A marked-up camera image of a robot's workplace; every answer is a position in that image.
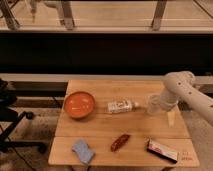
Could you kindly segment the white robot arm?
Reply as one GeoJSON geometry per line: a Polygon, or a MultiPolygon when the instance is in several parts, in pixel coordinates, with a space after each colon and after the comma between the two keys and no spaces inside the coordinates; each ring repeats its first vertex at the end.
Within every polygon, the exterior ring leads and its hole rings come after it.
{"type": "Polygon", "coordinates": [[[163,78],[163,90],[148,98],[147,113],[169,112],[183,100],[213,126],[213,99],[194,88],[194,84],[195,76],[190,71],[167,73],[163,78]]]}

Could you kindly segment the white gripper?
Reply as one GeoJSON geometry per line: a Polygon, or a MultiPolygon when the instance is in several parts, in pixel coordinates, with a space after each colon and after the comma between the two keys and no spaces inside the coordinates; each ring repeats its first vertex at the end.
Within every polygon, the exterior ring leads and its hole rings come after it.
{"type": "Polygon", "coordinates": [[[151,116],[163,113],[163,109],[160,106],[158,94],[153,94],[148,98],[147,113],[151,116]]]}

